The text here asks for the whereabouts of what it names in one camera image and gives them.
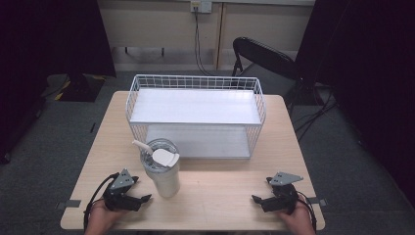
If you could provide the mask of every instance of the gray carpet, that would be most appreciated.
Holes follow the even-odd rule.
[[[0,234],[82,234],[60,227],[63,211],[56,204],[69,199],[112,95],[129,90],[136,73],[202,75],[199,71],[119,72],[117,78],[107,79],[95,103],[57,102],[49,96],[40,118],[11,152],[11,162],[0,165]],[[215,74],[230,75],[230,71]],[[46,93],[64,78],[50,77]],[[297,106],[294,127],[318,109]],[[352,123],[337,107],[318,118],[300,140],[317,196],[329,203],[322,208],[326,228],[317,234],[415,234],[411,206],[358,141]]]

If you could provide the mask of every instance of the wire basket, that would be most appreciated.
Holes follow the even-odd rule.
[[[137,74],[126,117],[135,139],[168,139],[181,158],[250,158],[265,101],[255,77]]]

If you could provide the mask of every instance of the cable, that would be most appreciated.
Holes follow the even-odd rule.
[[[300,193],[301,195],[305,197],[305,200],[307,201],[307,203],[301,199],[297,199],[297,201],[302,203],[308,208],[308,211],[310,212],[310,215],[311,215],[312,228],[314,229],[314,233],[317,233],[317,218],[315,217],[314,208],[312,207],[310,200],[302,192],[297,191],[297,193]]]
[[[62,83],[62,85],[60,85],[60,86],[58,87],[58,89],[56,89],[56,90],[54,90],[54,91],[52,91],[52,92],[49,92],[48,94],[46,94],[46,95],[44,95],[44,96],[42,96],[42,97],[43,97],[43,98],[46,98],[46,97],[48,97],[48,96],[50,96],[50,95],[54,94],[55,92],[57,92],[57,91],[61,90],[61,89],[65,86],[65,84],[66,84],[67,82],[68,82],[68,75],[67,75],[67,77],[65,78],[64,82]]]
[[[104,186],[104,184],[105,184],[108,180],[110,180],[110,179],[116,179],[118,176],[119,176],[119,173],[114,173],[114,174],[112,174],[112,175],[108,176],[108,177],[107,177],[107,178],[106,178],[106,179],[105,179],[105,180],[104,180],[104,181],[100,184],[100,186],[98,186],[97,190],[95,191],[94,195],[92,196],[91,200],[89,201],[88,205],[86,206],[86,210],[83,212],[83,213],[84,213],[84,215],[83,215],[83,230],[84,230],[84,231],[85,231],[85,230],[86,230],[86,228],[88,227],[89,214],[91,213],[92,206],[93,206],[96,202],[98,202],[98,201],[102,200],[102,199],[99,199],[99,200],[97,200],[97,201],[95,201],[95,202],[94,202],[94,199],[95,199],[95,197],[97,196],[98,192],[101,190],[101,188]]]
[[[306,125],[308,125],[308,127],[305,129],[305,131],[300,136],[299,141],[301,141],[301,139],[304,136],[304,134],[307,132],[307,130],[314,124],[314,122],[319,117],[321,117],[322,115],[325,115],[328,111],[330,111],[331,109],[333,109],[334,107],[336,107],[336,105],[337,105],[336,102],[334,104],[332,104],[331,106],[327,107],[328,104],[329,104],[329,102],[330,102],[330,98],[332,97],[332,95],[333,95],[333,90],[330,91],[330,94],[329,94],[329,97],[327,98],[327,101],[324,103],[323,107],[319,111],[317,111],[316,113],[314,113],[312,115],[307,115],[307,116],[304,116],[304,117],[300,117],[299,119],[293,121],[293,123],[295,123],[295,122],[297,122],[297,121],[299,121],[299,120],[301,120],[303,118],[309,117],[309,119],[305,123],[303,123],[300,127],[298,127],[295,130],[295,132],[297,133],[299,130],[303,129]]]
[[[210,72],[208,72],[208,71],[205,70],[204,65],[202,63],[202,58],[201,58],[201,42],[200,42],[200,38],[199,38],[199,19],[198,19],[199,9],[197,7],[194,7],[193,10],[195,12],[195,20],[196,20],[196,31],[195,31],[195,56],[196,56],[196,64],[197,64],[199,70],[204,75],[214,76],[214,74],[211,74]]]

